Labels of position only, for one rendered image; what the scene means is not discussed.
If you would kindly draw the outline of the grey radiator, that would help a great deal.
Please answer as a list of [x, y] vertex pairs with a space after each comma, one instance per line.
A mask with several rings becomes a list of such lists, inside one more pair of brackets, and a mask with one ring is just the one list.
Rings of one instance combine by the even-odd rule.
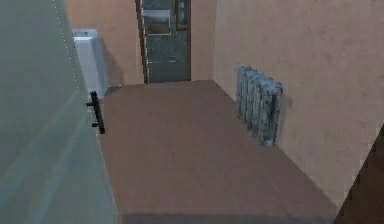
[[282, 84], [251, 66], [239, 66], [236, 75], [237, 117], [260, 145], [274, 146], [280, 121]]

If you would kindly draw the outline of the framed landscape picture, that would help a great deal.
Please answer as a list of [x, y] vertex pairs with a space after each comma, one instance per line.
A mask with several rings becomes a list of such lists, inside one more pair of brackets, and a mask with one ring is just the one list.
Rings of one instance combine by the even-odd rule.
[[143, 25], [147, 35], [169, 35], [170, 28], [169, 10], [144, 10]]

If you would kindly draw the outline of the brown framed window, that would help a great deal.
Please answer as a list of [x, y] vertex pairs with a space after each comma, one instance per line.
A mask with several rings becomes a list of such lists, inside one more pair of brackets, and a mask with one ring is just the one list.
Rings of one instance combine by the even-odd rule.
[[188, 0], [175, 0], [175, 22], [178, 31], [188, 27]]

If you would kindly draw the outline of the grey glass door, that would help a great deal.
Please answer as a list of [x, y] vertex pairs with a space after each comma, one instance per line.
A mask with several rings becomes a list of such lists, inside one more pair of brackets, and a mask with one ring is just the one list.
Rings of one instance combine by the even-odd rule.
[[0, 0], [0, 224], [116, 224], [64, 0]]

